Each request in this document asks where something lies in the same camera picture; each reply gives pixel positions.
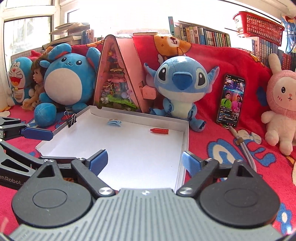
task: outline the red basket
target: red basket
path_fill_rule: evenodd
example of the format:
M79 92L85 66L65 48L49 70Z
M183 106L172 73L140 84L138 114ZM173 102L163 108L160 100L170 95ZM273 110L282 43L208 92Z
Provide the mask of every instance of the red basket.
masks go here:
M281 46L285 28L273 21L250 12L241 11L233 17L237 35L241 37L260 37Z

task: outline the white tray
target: white tray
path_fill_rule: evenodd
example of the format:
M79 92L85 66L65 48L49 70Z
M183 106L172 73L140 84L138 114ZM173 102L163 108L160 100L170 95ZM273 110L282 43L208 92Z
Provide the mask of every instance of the white tray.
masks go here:
M111 126L109 119L121 120ZM151 128L169 129L155 134ZM89 106L77 114L77 122L64 123L51 141L36 146L43 156L89 158L100 149L108 152L108 164L98 175L115 190L121 188L172 188L184 184L181 162L188 149L188 122L110 108Z

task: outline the pink bunny plush toy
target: pink bunny plush toy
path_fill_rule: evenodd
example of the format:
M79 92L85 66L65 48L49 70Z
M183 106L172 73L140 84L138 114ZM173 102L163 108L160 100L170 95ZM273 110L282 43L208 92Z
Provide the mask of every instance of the pink bunny plush toy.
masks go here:
M271 146L279 142L281 153L288 156L293 151L292 141L296 137L296 73L281 70L276 54L268 57L272 77L267 84L266 97L271 111L261 115L266 126L265 140Z

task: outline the marill's ear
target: marill's ear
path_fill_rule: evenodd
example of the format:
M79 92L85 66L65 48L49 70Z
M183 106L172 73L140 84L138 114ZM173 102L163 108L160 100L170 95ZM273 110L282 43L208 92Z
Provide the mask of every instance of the marill's ear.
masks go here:
M219 72L220 72L220 67L217 66L217 67L213 68L213 69L207 74L207 77L208 77L209 82L210 82L209 89L208 89L207 93L211 93L211 92L212 92L213 83L214 83L215 80L217 79Z
M63 55L67 54L67 53L71 53L72 52L72 48L69 44L59 44L57 46L55 46L49 53L48 53L48 59L50 60L56 60L60 57L62 57Z
M100 57L101 57L101 52L94 47L90 47L86 53L86 59L88 63L94 68L95 71L98 70Z
M272 71L272 74L275 74L281 71L281 62L277 54L271 53L270 55L268 55L268 63Z
M144 63L144 68L147 70L147 72L154 78L156 75L156 72L154 69L151 69L147 63Z
M43 68L48 68L50 66L50 63L47 60L41 60L39 64Z

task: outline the smartphone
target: smartphone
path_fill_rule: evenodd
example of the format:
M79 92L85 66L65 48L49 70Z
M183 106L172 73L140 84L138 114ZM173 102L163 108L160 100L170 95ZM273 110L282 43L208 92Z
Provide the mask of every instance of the smartphone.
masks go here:
M236 127L244 99L246 81L234 75L225 75L222 96L219 101L217 123Z

